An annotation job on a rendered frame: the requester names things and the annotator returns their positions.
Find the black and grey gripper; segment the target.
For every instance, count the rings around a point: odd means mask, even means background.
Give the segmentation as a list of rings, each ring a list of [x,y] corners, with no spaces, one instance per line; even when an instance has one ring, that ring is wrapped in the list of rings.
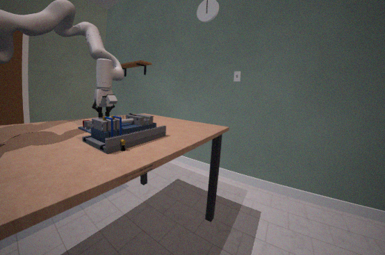
[[[112,108],[115,107],[114,104],[108,104],[106,98],[102,97],[108,94],[113,94],[113,91],[107,88],[95,89],[92,108],[99,113],[99,117],[103,117],[102,107],[106,107],[105,116],[108,116],[108,117],[110,117],[110,111],[112,110]],[[98,106],[98,108],[96,106]]]

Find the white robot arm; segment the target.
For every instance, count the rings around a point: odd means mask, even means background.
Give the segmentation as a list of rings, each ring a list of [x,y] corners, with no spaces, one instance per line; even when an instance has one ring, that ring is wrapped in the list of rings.
[[[0,64],[8,63],[13,56],[15,31],[20,30],[29,36],[42,35],[52,30],[62,37],[84,35],[90,55],[97,61],[96,87],[112,88],[112,81],[124,78],[122,66],[116,57],[105,50],[95,25],[81,22],[72,26],[75,14],[76,9],[68,0],[55,0],[43,11],[30,15],[16,15],[0,10]]]

